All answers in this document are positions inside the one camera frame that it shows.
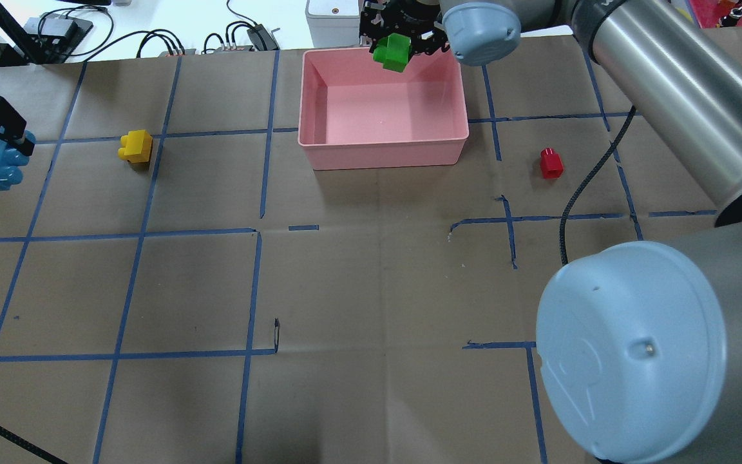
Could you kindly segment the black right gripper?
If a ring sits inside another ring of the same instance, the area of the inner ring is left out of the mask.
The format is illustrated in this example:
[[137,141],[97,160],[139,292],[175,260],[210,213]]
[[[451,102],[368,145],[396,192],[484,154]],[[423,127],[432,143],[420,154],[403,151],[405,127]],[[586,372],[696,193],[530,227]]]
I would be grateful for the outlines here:
[[392,34],[409,38],[412,56],[450,50],[439,1],[362,1],[359,18],[360,41],[371,53]]

